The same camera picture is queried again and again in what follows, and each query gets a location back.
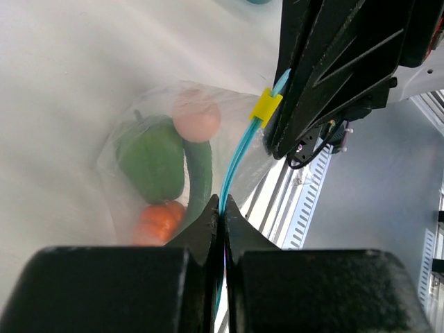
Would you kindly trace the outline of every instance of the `clear plastic bag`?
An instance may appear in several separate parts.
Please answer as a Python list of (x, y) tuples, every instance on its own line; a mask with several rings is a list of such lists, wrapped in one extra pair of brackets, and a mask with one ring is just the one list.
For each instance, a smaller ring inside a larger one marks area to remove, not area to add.
[[(223, 177), (258, 96), (181, 82), (140, 96), (97, 162), (122, 244), (164, 245), (198, 217)], [(241, 207), (273, 165), (258, 130), (230, 190)]]

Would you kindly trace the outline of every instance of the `white surface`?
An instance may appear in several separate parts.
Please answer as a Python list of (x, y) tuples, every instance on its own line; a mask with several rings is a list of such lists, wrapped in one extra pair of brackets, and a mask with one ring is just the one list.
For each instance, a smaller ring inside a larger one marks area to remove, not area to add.
[(421, 66), (398, 67), (393, 76), (398, 79), (398, 86), (390, 89), (389, 102), (444, 89), (444, 43), (432, 51)]
[(0, 308), (28, 258), (113, 244), (94, 166), (113, 119), (156, 85), (260, 94), (280, 2), (4, 0), (0, 4)]

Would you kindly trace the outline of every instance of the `green cucumber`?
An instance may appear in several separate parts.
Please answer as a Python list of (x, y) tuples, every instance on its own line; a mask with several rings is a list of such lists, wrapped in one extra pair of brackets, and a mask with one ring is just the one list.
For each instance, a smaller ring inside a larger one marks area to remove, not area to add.
[(210, 142), (195, 144), (183, 140), (189, 175), (189, 201), (180, 231), (193, 223), (202, 213), (212, 194), (213, 169)]
[(182, 138), (170, 117), (135, 114), (114, 142), (119, 168), (147, 203), (175, 200), (185, 184)]

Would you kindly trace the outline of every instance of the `blue tube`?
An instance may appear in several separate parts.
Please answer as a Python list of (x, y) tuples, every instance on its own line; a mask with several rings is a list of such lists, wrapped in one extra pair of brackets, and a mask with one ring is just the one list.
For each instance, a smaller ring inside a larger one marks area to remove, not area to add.
[[(290, 69), (286, 70), (283, 75), (279, 78), (279, 80), (276, 82), (273, 90), (270, 93), (270, 96), (276, 97), (281, 90), (284, 88), (285, 84), (287, 83), (287, 80), (290, 75)], [(248, 149), (248, 146), (250, 146), (250, 143), (252, 142), (253, 138), (255, 137), (256, 131), (261, 126), (262, 120), (255, 117), (251, 122), (248, 128), (246, 129), (241, 141), (236, 147), (236, 151), (233, 154), (233, 157), (230, 161), (230, 164), (228, 165), (227, 173), (225, 174), (225, 177), (223, 178), (222, 187), (221, 187), (221, 194), (219, 196), (219, 223), (223, 221), (223, 216), (225, 214), (225, 206), (227, 205), (227, 199), (228, 199), (228, 193), (230, 191), (231, 184), (234, 179), (234, 175), (236, 174), (237, 169), (239, 168), (239, 165), (242, 161), (242, 158), (245, 155), (246, 150)], [(217, 310), (219, 309), (219, 303), (221, 301), (221, 295), (222, 295), (222, 282), (223, 282), (223, 276), (218, 277), (217, 279), (217, 289), (216, 289), (216, 314)]]

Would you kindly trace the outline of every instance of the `gray floor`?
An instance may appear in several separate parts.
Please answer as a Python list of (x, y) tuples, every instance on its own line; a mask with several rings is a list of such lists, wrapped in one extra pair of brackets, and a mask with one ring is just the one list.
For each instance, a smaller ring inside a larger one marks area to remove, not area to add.
[(444, 137), (411, 101), (356, 121), (332, 158), (305, 248), (387, 250), (419, 279), (425, 228), (435, 232)]

